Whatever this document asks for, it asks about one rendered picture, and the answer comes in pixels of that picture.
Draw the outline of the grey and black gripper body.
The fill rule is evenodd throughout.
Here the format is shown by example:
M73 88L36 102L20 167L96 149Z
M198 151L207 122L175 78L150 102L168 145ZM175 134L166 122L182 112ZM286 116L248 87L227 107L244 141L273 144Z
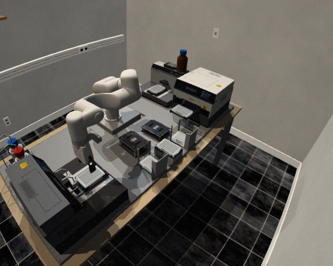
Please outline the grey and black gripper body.
M89 156L91 156L94 159L93 153L92 153L92 149L91 146L89 144L89 142L87 142L85 145L83 146L73 146L73 151L75 153L75 155L85 164L87 165L89 162Z

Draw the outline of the brown glass bottle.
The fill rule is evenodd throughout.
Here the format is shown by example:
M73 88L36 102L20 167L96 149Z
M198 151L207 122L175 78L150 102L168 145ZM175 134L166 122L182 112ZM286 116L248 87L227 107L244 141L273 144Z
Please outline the brown glass bottle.
M186 72L187 71L187 62L188 62L188 57L187 58L179 58L177 57L177 67L176 70L178 72Z

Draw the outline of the red bottle cap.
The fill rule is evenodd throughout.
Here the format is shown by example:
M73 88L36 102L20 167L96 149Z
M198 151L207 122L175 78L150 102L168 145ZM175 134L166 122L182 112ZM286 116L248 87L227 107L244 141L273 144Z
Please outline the red bottle cap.
M18 150L17 150L16 148L13 150L14 155L15 155L16 157L21 157L21 156L23 156L23 154L24 154L24 150L23 150L23 148L22 148L22 147L17 147L17 148L18 148Z

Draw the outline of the black lab instrument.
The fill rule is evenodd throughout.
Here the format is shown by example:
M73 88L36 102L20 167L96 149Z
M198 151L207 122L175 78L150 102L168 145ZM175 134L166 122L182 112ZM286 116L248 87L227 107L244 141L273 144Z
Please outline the black lab instrument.
M27 214L59 254L129 198L127 188L96 165L105 175L87 188L75 179L89 167L77 157L58 169L66 169L67 174L64 170L53 172L44 160L32 154L5 169ZM72 178L62 181L66 177L73 177L74 182Z

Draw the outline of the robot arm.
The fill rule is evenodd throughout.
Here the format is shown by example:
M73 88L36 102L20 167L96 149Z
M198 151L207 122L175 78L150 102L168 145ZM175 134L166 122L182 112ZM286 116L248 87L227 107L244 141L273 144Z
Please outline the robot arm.
M108 122L118 121L121 118L119 109L139 100L142 96L137 71L134 69L123 71L120 78L111 76L96 82L93 85L93 92L95 94L77 101L74 111L66 116L74 146L83 146L90 140L100 143L102 137L87 127L98 124L103 117ZM106 109L105 116L101 108Z

